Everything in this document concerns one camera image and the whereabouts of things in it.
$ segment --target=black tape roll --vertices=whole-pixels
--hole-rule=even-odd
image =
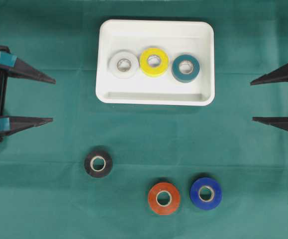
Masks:
[[[93,167],[94,160],[100,158],[104,160],[104,167],[96,170]],[[110,155],[105,151],[93,151],[89,153],[84,161],[84,168],[86,172],[94,178],[105,177],[111,171],[113,161]]]

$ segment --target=blue tape roll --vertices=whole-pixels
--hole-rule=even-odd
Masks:
[[[199,196],[199,191],[202,187],[207,187],[213,194],[208,201],[203,200]],[[200,178],[193,183],[190,189],[190,199],[192,200],[192,203],[200,209],[214,209],[220,204],[222,199],[221,187],[218,182],[212,178]]]
[[[187,63],[192,65],[192,71],[188,72],[187,74],[183,73],[180,71],[179,66],[181,63]],[[197,59],[195,59],[193,56],[190,55],[181,55],[179,57],[177,57],[174,62],[173,62],[173,66],[172,66],[172,71],[173,71],[173,75],[174,77],[183,83],[188,83],[190,81],[192,81],[194,78],[197,77],[198,73],[200,70],[200,66],[199,66],[199,62]]]

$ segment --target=orange tape roll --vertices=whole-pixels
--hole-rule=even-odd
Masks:
[[[165,205],[160,204],[157,200],[158,195],[163,192],[168,193],[170,198]],[[170,183],[157,183],[148,193],[148,203],[158,215],[169,215],[179,207],[180,194],[177,188]]]

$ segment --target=green cloth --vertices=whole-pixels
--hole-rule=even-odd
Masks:
[[[115,105],[95,96],[98,31],[107,19],[206,21],[215,35],[207,107]],[[288,116],[288,83],[250,82],[288,62],[288,0],[0,0],[0,45],[57,80],[9,79],[5,114],[53,117],[0,145],[0,239],[288,239],[288,132],[251,121]],[[96,179],[85,156],[106,149]],[[196,208],[201,173],[221,204]],[[179,209],[147,195],[173,183]]]

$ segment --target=white tape roll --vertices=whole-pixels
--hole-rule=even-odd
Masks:
[[[120,51],[113,55],[108,66],[110,72],[117,78],[132,77],[139,68],[137,57],[127,51]]]

